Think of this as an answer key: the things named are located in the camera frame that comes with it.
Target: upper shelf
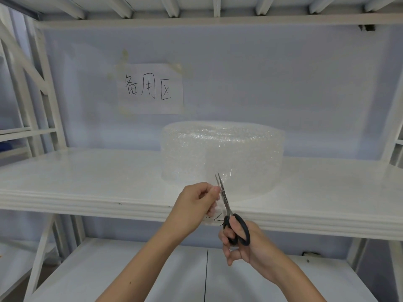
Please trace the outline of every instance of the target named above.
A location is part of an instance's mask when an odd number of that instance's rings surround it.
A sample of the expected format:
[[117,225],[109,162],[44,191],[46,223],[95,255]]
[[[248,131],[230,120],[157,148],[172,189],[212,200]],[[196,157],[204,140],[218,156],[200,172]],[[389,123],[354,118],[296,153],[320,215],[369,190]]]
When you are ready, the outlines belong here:
[[[0,0],[37,20],[42,27],[217,23],[403,23],[403,0]],[[223,17],[224,19],[206,19]]]
[[[402,182],[380,161],[284,157],[271,192],[228,196],[264,229],[403,240]],[[3,209],[164,221],[182,188],[161,179],[158,151],[70,148],[0,168]]]

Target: paper sign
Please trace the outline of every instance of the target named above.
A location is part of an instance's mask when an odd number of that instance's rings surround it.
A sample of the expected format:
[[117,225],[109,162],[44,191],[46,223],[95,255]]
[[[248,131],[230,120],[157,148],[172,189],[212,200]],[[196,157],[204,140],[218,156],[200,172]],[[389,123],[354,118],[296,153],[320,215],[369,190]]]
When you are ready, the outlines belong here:
[[133,114],[183,113],[180,65],[116,65],[119,106]]

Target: shelf board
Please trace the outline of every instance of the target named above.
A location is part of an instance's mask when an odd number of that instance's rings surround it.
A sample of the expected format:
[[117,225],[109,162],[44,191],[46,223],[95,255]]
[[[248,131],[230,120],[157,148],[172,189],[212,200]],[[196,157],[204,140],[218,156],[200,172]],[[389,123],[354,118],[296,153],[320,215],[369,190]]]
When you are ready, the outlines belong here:
[[[29,302],[95,301],[143,243],[86,238],[33,293]],[[180,246],[146,301],[204,301],[207,249]]]
[[[87,238],[33,293],[29,302],[95,301],[142,246],[138,242]],[[327,301],[376,302],[345,261],[291,258]],[[179,246],[168,258],[146,301],[251,299],[285,301],[281,291],[249,264],[237,261],[228,267],[221,249]]]
[[[55,247],[54,243],[49,243],[45,257]],[[37,242],[0,241],[0,301],[30,274],[37,248]]]
[[[183,187],[161,179],[161,164],[158,151],[52,152],[0,168],[0,208],[164,221]],[[381,161],[284,157],[271,192],[227,194],[263,229],[403,240],[402,182]]]
[[[376,302],[370,290],[344,260],[290,256],[328,302]],[[248,263],[228,267],[222,250],[209,249],[205,300],[287,302],[281,290]]]

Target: white metal shelving unit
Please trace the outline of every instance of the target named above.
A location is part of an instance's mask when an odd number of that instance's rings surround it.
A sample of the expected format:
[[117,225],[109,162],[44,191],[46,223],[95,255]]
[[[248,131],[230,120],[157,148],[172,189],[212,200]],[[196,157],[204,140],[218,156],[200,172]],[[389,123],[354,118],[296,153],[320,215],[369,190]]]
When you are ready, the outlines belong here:
[[[118,217],[163,221],[176,199],[180,187],[169,186],[159,179],[158,152],[120,151],[113,149],[67,148],[58,102],[46,55],[44,29],[113,28],[178,25],[244,25],[244,24],[305,24],[305,25],[361,25],[373,30],[380,24],[403,24],[403,0],[0,0],[1,3],[27,15],[27,30],[31,48],[37,59],[33,65],[16,42],[9,12],[1,13],[0,55],[6,59],[21,115],[21,128],[0,131],[0,141],[23,139],[28,159],[0,169],[0,208],[48,212],[47,226],[43,231],[38,252],[32,264],[26,300],[58,299],[94,300],[124,267],[141,245],[138,243],[86,239],[80,215]],[[27,87],[25,72],[38,86],[44,116],[39,127],[33,112],[32,99]],[[356,270],[368,239],[389,240],[396,287],[403,301],[403,71],[395,91],[393,105],[385,125],[386,147],[381,161],[355,161],[342,159],[285,158],[282,175],[275,189],[258,198],[243,200],[233,209],[247,219],[256,221],[270,230],[320,233],[354,237],[347,263]],[[44,153],[41,136],[50,135],[55,152]],[[20,153],[15,151],[3,155]],[[45,255],[50,229],[55,223],[60,230],[57,214],[72,214],[77,242],[83,242],[73,254],[35,293],[40,267]],[[65,240],[57,240],[63,250]],[[209,275],[211,261],[221,256],[216,250],[207,255],[204,249],[174,252],[164,268],[174,273],[176,265],[190,267],[206,278],[208,300],[216,300],[219,293]],[[119,264],[108,262],[110,252]],[[190,254],[204,254],[196,259]],[[351,268],[343,261],[313,259],[307,265],[305,258],[294,260],[312,277],[320,290],[323,281],[332,283],[325,296],[351,293],[352,297],[368,301],[373,297],[364,288]],[[243,278],[253,272],[239,263],[235,270]],[[94,267],[113,269],[114,274],[94,283],[94,291],[75,291],[80,280],[87,282],[94,276]],[[228,268],[220,271],[228,276]],[[324,276],[316,280],[317,275]],[[154,290],[156,297],[164,293],[162,274]],[[254,288],[261,295],[267,288]],[[179,298],[187,297],[182,292]]]

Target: bubble wrap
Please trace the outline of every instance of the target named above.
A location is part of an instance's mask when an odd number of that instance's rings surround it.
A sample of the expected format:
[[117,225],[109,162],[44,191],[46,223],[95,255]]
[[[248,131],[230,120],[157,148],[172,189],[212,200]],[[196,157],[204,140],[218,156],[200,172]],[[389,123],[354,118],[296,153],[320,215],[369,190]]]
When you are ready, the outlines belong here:
[[162,178],[181,186],[220,173],[229,201],[273,188],[283,158],[285,133],[251,123],[183,121],[165,126],[161,136]]

